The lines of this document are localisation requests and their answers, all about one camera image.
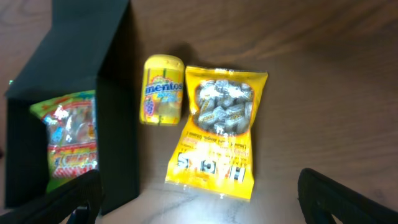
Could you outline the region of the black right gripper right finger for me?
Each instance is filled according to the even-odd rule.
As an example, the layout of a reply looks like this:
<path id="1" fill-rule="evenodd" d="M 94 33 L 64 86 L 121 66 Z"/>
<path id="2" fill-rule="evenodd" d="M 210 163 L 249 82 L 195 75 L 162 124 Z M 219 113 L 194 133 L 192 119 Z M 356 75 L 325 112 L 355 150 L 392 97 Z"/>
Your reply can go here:
<path id="1" fill-rule="evenodd" d="M 310 168 L 299 175 L 298 200 L 307 223 L 397 223 L 396 211 Z"/>

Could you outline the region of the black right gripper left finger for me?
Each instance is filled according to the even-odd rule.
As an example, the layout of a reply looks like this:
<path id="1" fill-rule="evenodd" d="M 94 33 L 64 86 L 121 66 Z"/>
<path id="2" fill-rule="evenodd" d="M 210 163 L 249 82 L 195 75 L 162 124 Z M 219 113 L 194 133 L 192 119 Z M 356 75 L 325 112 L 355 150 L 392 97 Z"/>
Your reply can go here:
<path id="1" fill-rule="evenodd" d="M 98 170 L 91 170 L 49 194 L 1 216 L 1 223 L 94 223 L 103 202 Z"/>

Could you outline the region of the yellow Mentos gum bottle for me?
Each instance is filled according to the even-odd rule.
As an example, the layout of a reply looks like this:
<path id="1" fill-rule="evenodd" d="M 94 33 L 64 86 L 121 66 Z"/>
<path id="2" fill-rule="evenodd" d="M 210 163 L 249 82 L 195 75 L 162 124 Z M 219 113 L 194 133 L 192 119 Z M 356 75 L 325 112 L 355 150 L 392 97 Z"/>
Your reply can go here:
<path id="1" fill-rule="evenodd" d="M 142 124 L 175 126 L 180 122 L 185 65 L 172 55 L 156 54 L 144 64 L 139 119 Z"/>

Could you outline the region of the yellow Hacks candy bag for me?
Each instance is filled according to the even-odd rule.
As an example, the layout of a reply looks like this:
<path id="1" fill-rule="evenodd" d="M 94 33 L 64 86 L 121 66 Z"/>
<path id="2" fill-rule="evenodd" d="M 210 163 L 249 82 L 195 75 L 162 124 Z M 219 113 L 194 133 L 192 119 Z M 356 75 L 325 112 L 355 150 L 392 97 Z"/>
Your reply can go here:
<path id="1" fill-rule="evenodd" d="M 267 72 L 188 66 L 189 116 L 165 181 L 250 200 L 251 128 Z"/>

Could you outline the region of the green Haribo gummy bag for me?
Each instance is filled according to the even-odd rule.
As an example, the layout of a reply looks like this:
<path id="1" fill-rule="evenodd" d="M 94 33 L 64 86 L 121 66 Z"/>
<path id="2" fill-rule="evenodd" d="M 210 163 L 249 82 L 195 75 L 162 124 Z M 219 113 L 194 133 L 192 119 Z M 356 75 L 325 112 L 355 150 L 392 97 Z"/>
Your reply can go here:
<path id="1" fill-rule="evenodd" d="M 36 103 L 30 112 L 47 129 L 47 192 L 99 167 L 94 90 Z"/>

